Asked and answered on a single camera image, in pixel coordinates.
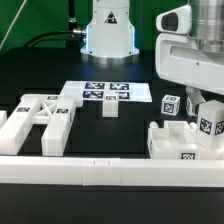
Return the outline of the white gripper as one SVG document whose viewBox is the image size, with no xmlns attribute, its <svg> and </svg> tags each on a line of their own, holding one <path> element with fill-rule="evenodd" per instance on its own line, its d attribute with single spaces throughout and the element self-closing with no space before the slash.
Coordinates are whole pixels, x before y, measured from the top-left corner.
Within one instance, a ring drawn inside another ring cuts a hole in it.
<svg viewBox="0 0 224 224">
<path fill-rule="evenodd" d="M 224 95 L 224 3 L 187 3 L 158 15 L 156 27 L 159 77 L 187 86 L 196 108 L 199 89 Z"/>
</svg>

